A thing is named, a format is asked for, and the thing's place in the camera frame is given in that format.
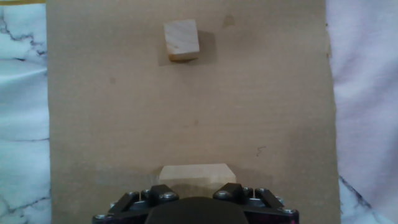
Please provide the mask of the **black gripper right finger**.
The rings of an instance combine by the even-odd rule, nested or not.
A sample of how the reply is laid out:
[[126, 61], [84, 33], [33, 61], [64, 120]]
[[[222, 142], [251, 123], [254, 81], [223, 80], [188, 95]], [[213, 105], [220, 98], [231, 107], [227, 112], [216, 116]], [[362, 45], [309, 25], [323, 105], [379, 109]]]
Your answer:
[[213, 194], [213, 199], [238, 205], [249, 224], [299, 224], [296, 209], [284, 207], [281, 198], [265, 188], [243, 187], [227, 183]]

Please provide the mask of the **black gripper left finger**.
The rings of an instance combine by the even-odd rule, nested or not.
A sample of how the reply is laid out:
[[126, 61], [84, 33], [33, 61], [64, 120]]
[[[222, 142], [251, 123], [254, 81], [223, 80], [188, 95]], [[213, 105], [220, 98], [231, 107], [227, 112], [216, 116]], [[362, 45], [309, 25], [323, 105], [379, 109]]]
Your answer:
[[165, 184], [154, 185], [141, 192], [128, 192], [112, 203], [106, 214], [94, 215], [92, 224], [145, 223], [153, 208], [178, 199], [179, 195]]

